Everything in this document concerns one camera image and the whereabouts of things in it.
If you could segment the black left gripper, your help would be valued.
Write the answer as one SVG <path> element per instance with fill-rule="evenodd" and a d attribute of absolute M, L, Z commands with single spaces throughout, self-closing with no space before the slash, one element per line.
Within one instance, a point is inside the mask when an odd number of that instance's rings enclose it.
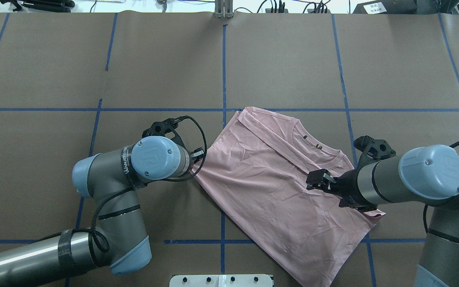
<path fill-rule="evenodd" d="M 184 173 L 182 176 L 187 176 L 190 174 L 193 166 L 197 163 L 202 161 L 206 156 L 205 150 L 200 147 L 195 149 L 192 152 L 186 152 L 186 167 L 184 168 Z"/>

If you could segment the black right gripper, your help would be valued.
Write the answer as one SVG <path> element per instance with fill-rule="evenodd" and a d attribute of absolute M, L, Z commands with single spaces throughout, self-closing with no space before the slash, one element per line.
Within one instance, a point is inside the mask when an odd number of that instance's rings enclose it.
<path fill-rule="evenodd" d="M 364 198 L 359 190 L 358 172 L 351 170 L 333 178 L 327 169 L 310 171 L 306 179 L 306 190 L 321 190 L 339 198 L 339 207 L 356 209 L 359 212 L 377 210 L 377 204 L 372 204 Z"/>

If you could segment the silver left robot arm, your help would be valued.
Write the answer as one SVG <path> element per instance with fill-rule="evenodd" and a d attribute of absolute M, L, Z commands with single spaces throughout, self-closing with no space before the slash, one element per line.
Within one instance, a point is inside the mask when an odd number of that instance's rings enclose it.
<path fill-rule="evenodd" d="M 64 230 L 0 253 L 0 287 L 36 287 L 80 276 L 99 267 L 126 275 L 152 259 L 137 191 L 156 181 L 193 177 L 206 147 L 188 152 L 164 136 L 77 162 L 72 182 L 78 194 L 97 205 L 89 228 Z"/>

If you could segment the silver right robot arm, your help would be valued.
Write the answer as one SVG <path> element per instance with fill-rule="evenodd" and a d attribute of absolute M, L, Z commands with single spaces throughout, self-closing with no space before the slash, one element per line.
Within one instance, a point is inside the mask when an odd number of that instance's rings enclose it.
<path fill-rule="evenodd" d="M 452 146 L 418 147 L 397 155 L 385 141 L 357 145 L 357 167 L 341 176 L 310 171 L 308 190 L 339 197 L 339 206 L 375 211 L 381 204 L 433 207 L 414 286 L 459 287 L 459 154 Z"/>

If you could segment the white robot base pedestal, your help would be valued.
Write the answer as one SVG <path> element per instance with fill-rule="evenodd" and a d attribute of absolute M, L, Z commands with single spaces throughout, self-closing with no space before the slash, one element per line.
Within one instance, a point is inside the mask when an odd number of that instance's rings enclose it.
<path fill-rule="evenodd" d="M 274 287 L 273 275 L 267 274 L 204 274 L 175 275 L 170 287 Z"/>

